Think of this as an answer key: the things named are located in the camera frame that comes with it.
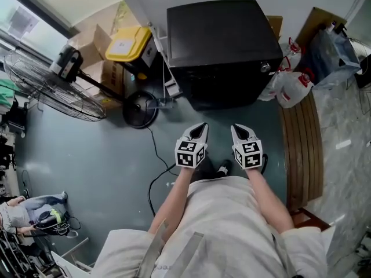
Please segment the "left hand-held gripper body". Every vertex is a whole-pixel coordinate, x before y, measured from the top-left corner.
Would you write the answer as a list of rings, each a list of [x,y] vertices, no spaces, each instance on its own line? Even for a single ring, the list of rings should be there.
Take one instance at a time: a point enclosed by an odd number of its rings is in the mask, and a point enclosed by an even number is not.
[[[204,142],[178,139],[174,150],[176,166],[196,169],[204,160],[207,147]]]

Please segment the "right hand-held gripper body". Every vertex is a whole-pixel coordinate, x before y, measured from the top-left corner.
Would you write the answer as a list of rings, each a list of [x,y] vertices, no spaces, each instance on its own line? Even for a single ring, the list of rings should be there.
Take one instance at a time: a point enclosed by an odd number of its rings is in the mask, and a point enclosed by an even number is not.
[[[242,170],[262,166],[263,149],[260,140],[235,144],[232,149],[235,160]]]

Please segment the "black washing machine door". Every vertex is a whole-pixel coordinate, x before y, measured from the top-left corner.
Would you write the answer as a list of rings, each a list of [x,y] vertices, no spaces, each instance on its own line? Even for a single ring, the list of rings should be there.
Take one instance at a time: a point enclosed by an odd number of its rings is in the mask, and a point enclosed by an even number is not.
[[[253,104],[271,76],[255,70],[188,76],[183,92],[196,111],[229,109]]]

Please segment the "person's right forearm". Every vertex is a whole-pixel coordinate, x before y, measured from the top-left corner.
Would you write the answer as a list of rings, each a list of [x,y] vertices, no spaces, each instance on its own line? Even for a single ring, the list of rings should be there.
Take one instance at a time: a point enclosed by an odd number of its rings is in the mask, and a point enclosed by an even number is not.
[[[278,233],[294,229],[293,220],[281,200],[275,195],[258,169],[247,169],[262,216]]]

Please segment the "person's left forearm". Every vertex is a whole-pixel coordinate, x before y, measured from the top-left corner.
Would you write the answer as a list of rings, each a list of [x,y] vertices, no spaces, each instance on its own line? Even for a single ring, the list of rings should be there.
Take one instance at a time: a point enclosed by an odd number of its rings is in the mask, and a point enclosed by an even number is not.
[[[167,242],[177,229],[187,202],[188,189],[192,179],[194,169],[183,167],[179,176],[174,182],[174,186],[156,213],[154,220],[148,230],[155,234],[162,224],[166,225],[162,240]]]

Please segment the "black washing machine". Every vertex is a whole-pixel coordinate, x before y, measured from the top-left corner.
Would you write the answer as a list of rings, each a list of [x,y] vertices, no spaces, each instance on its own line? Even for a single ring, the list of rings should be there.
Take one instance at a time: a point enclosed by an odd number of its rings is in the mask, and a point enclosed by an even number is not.
[[[168,62],[182,92],[188,76],[255,70],[272,78],[283,59],[279,42],[255,0],[172,7],[167,10],[167,28]]]

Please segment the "person's black shoe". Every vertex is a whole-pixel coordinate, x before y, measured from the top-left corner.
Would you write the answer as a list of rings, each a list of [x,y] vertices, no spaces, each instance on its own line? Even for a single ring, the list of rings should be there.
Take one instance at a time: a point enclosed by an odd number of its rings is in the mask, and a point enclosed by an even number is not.
[[[229,159],[224,160],[217,171],[217,175],[220,177],[229,176],[231,174],[232,167],[232,161]]]

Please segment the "person's black trousers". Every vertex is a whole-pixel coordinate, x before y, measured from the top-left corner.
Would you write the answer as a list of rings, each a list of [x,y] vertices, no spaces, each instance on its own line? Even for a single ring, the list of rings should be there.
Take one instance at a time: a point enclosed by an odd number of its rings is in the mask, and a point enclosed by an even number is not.
[[[218,169],[219,167],[217,169],[214,168],[212,161],[209,159],[208,156],[206,156],[204,160],[201,162],[201,164],[195,170],[194,181],[213,180],[217,178],[222,178],[217,175]]]

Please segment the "wooden slatted platform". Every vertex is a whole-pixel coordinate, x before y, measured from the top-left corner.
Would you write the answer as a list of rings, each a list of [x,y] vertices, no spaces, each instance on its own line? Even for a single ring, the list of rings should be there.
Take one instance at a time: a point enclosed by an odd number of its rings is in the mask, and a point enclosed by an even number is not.
[[[279,109],[286,168],[286,205],[295,211],[323,194],[323,148],[314,96]]]

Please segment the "person's white shirt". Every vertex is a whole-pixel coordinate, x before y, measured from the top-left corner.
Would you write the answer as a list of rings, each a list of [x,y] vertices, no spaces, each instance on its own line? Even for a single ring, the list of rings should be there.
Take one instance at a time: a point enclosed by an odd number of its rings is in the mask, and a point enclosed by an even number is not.
[[[243,177],[192,183],[184,215],[167,242],[164,231],[164,225],[155,234],[111,231],[91,277],[327,278],[321,231],[276,232]]]

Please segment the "black bin yellow lid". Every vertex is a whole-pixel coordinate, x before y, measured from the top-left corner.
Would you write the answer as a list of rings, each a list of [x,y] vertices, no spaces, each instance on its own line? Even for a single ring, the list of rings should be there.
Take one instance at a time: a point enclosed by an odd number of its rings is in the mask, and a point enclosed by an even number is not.
[[[137,79],[151,75],[151,66],[158,53],[153,35],[148,27],[120,28],[105,52],[107,60],[124,66]]]

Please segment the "clear plastic bag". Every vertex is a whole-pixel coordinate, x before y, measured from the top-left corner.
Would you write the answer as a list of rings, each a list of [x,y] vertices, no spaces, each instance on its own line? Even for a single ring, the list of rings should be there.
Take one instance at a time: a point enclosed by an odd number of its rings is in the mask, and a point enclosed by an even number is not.
[[[350,40],[335,32],[320,30],[303,56],[304,66],[314,77],[315,89],[331,89],[347,81],[361,67]]]

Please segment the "small cardboard box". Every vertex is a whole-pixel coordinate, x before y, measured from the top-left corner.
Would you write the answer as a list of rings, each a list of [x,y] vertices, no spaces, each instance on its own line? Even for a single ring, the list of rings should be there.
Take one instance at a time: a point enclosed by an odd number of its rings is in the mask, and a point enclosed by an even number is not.
[[[281,28],[283,24],[282,16],[266,16],[277,40],[281,37]]]

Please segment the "open cardboard box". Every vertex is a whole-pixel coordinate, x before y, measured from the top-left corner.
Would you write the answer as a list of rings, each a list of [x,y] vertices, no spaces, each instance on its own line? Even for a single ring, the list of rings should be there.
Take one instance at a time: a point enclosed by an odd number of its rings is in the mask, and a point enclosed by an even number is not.
[[[84,30],[68,40],[68,44],[79,50],[83,58],[82,69],[106,60],[106,50],[112,39],[98,25]]]

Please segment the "black upright board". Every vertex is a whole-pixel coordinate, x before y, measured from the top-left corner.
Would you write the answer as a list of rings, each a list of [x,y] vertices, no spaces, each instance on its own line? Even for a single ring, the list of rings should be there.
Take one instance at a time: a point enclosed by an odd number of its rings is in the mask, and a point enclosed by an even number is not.
[[[365,89],[371,85],[371,53],[360,62],[361,71],[355,74],[355,80],[359,89]]]

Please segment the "brown cardboard panel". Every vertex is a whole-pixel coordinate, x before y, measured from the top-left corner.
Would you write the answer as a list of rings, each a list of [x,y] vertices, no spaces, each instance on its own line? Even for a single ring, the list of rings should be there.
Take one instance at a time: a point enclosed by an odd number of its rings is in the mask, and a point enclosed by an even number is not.
[[[318,31],[324,30],[326,27],[330,26],[333,21],[336,22],[335,27],[338,27],[341,23],[344,25],[347,24],[346,19],[321,8],[313,7],[295,39],[296,43],[300,47],[307,47]]]

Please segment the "black helmet green stripe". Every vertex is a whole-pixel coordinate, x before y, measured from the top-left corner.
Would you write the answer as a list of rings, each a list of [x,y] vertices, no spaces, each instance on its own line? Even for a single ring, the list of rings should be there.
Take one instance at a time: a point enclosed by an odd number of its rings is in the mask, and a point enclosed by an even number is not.
[[[44,211],[39,216],[34,226],[43,231],[58,231],[65,229],[67,222],[63,213],[56,208],[51,208],[50,211]]]

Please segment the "white table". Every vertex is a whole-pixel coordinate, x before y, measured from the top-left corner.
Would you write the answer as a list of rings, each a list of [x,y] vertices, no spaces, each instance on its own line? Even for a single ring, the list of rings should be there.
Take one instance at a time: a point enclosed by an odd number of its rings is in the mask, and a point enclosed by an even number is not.
[[[91,275],[88,272],[85,272],[79,267],[71,264],[54,251],[52,251],[51,254],[64,278],[91,278]]]

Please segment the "green cloth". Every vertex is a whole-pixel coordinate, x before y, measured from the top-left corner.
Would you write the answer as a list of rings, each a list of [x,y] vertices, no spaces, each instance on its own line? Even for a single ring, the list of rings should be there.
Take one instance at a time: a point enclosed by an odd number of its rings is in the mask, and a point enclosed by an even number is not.
[[[17,86],[10,79],[0,79],[0,105],[11,107]]]

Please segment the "glass window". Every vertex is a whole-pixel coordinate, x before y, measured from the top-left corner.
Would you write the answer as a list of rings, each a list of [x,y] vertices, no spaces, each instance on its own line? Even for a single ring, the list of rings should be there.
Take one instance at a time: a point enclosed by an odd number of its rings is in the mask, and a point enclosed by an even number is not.
[[[0,0],[0,63],[16,49],[50,63],[66,43],[67,37],[19,0]]]

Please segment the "black pedestal fan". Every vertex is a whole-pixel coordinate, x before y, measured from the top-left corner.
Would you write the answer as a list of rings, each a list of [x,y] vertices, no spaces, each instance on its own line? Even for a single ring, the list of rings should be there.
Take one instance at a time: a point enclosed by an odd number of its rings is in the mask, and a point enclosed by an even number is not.
[[[78,84],[77,80],[82,79],[122,103],[128,126],[143,129],[156,119],[158,109],[148,107],[155,99],[153,94],[139,90],[125,97],[83,72],[82,64],[81,52],[70,45],[62,48],[51,65],[17,49],[3,58],[5,72],[22,93],[70,117],[90,122],[106,118],[104,105]]]

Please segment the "brown wooden frame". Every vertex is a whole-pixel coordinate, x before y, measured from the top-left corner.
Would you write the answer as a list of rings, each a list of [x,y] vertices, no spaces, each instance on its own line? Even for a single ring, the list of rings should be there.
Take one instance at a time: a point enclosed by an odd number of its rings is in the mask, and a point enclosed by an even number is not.
[[[330,228],[330,225],[304,208],[290,212],[295,228],[316,227],[321,232]]]

